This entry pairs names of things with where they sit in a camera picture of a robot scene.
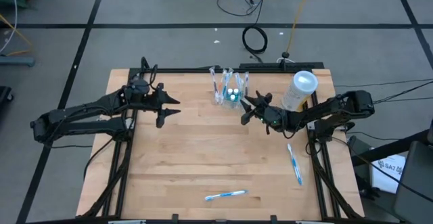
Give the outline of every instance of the gray floor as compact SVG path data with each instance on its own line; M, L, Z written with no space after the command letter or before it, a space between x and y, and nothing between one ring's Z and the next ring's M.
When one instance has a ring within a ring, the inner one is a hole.
M96 24L248 23L250 17L224 14L216 0L102 0ZM433 23L431 1L408 0L419 23ZM32 8L20 10L19 23L85 24L94 0L32 0ZM265 0L262 23L293 22L300 0ZM234 12L244 12L240 0L222 0ZM1 10L12 21L13 14ZM400 0L307 0L300 22L324 24L410 24ZM33 68L1 66L0 85L14 89L16 99L0 124L0 217L13 223L18 216L42 147L32 139L29 122L58 106L66 78L83 35L82 29L21 29L34 44ZM289 29L269 28L268 50L261 55L274 62L285 49ZM423 30L433 43L433 30ZM241 28L93 29L85 48L68 106L103 95L113 68L138 67L141 56L150 64L199 67L212 64L238 67L254 62L241 42ZM247 35L253 47L261 38ZM25 46L13 39L7 51ZM383 83L433 78L433 69L412 29L298 29L291 49L298 62L320 61L332 70L336 85ZM419 83L366 88L374 99L398 93ZM347 89L338 87L338 92ZM433 94L424 87L402 98ZM354 130L377 137L405 137L427 128L433 117L430 100L377 105L371 118ZM373 146L384 144L359 136ZM93 136L67 137L56 143L91 145ZM27 221L72 218L83 184L89 149L53 150ZM380 216L370 205L367 214Z

